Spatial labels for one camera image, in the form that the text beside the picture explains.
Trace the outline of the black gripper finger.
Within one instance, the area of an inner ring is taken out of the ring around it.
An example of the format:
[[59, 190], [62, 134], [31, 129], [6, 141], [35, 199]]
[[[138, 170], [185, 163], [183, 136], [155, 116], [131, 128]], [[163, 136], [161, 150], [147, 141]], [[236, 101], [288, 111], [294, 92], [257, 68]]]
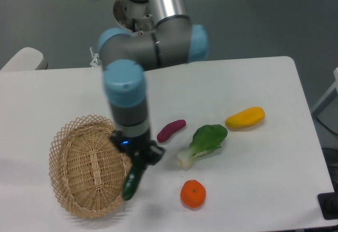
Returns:
[[154, 140], [150, 140], [135, 153], [134, 163], [137, 166], [153, 166], [162, 159], [164, 153], [164, 148], [158, 146]]
[[129, 158], [132, 158], [130, 141], [124, 136], [123, 131], [118, 129], [114, 130], [109, 139], [120, 153], [123, 153]]

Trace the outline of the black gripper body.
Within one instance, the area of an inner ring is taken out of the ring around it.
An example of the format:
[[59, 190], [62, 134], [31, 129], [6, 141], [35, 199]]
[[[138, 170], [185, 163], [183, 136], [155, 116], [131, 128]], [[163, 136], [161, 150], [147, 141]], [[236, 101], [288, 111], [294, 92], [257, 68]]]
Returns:
[[130, 149], [132, 152], [132, 156], [134, 156], [137, 151], [139, 151], [151, 140], [150, 131], [146, 131], [143, 134], [135, 137], [127, 137], [125, 134], [124, 136], [130, 141]]

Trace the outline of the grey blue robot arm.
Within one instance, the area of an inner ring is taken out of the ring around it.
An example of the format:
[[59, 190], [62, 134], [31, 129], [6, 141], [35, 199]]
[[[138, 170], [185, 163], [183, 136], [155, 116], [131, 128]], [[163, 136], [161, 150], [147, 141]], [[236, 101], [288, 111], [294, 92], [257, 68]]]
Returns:
[[136, 27], [102, 33], [98, 53], [104, 90], [116, 124], [110, 139], [134, 166], [156, 164], [164, 149], [151, 140], [144, 72], [204, 60], [209, 52], [204, 26], [193, 25], [183, 0], [128, 0], [125, 12], [148, 4], [154, 29], [138, 35]]

